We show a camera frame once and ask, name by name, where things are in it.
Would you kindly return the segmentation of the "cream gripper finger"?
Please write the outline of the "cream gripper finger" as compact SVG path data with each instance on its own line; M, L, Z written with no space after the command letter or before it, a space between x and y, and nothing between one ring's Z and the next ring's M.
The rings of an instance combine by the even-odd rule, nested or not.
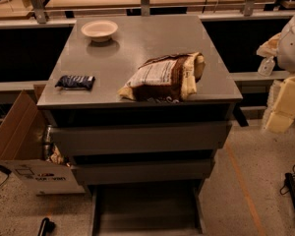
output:
M276 57L280 36L281 33L277 33L276 35L272 36L269 40L264 42L262 45L260 45L257 50L257 54L262 57Z

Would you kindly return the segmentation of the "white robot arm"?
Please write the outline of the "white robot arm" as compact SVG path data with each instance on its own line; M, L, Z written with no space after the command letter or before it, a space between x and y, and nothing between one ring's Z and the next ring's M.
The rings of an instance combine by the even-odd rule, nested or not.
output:
M271 37L258 48L257 54L263 57L258 69L261 75L269 76L274 65L295 74L295 15L280 33Z

